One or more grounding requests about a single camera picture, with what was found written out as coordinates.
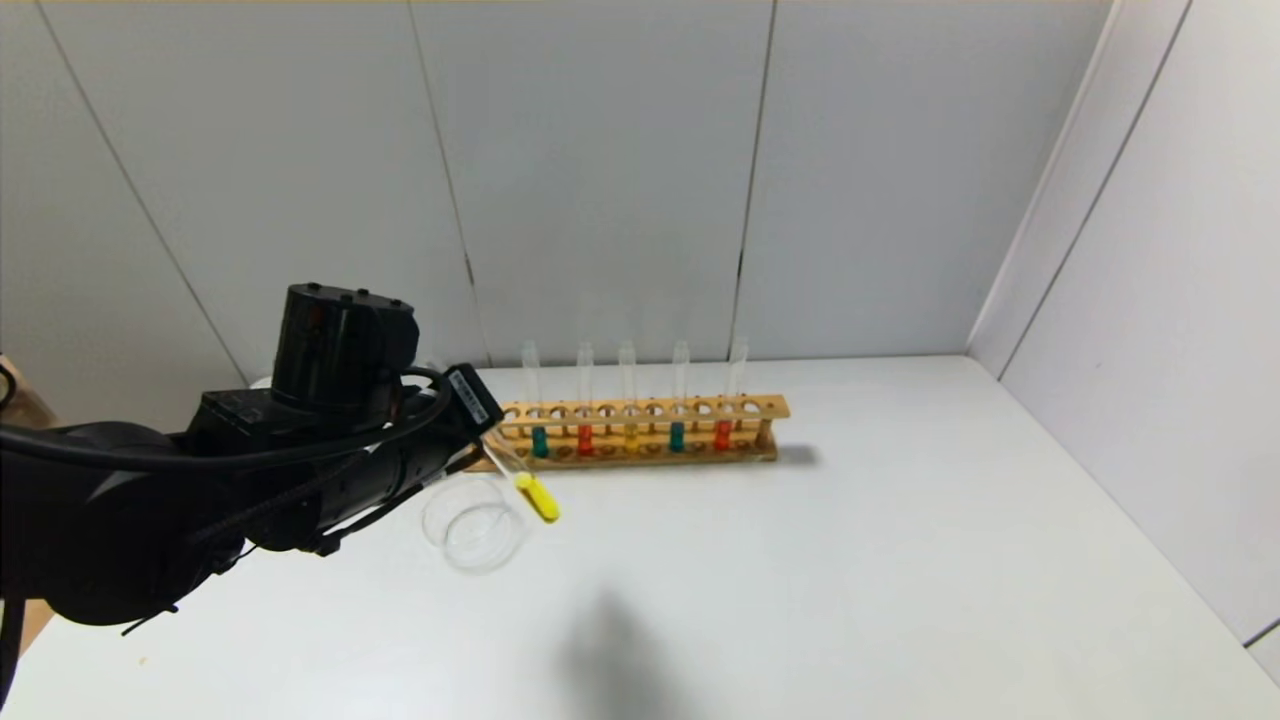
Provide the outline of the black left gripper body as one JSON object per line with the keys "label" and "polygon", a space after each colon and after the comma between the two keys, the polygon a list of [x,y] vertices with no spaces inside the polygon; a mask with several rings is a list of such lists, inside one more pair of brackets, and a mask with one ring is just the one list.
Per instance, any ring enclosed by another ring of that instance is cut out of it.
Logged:
{"label": "black left gripper body", "polygon": [[412,421],[425,420],[415,436],[438,439],[448,445],[451,452],[466,446],[484,448],[485,434],[495,429],[506,414],[468,363],[443,370],[411,366],[401,374],[401,409]]}

